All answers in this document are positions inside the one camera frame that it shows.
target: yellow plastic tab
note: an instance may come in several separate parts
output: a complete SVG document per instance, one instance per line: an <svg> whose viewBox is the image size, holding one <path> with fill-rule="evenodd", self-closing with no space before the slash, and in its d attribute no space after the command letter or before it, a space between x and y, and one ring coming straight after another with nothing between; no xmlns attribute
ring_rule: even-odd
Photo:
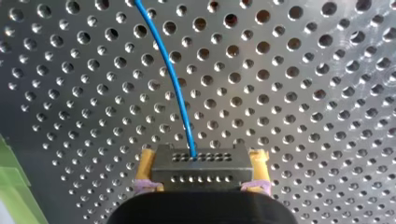
<svg viewBox="0 0 396 224"><path fill-rule="evenodd" d="M139 167L137 168L136 179L150 179L151 166L154 163L155 152L145 148L142 150Z"/></svg>
<svg viewBox="0 0 396 224"><path fill-rule="evenodd" d="M268 174L267 161L270 159L268 152L258 149L249 152L250 160L253 165L253 179L264 179L271 181Z"/></svg>

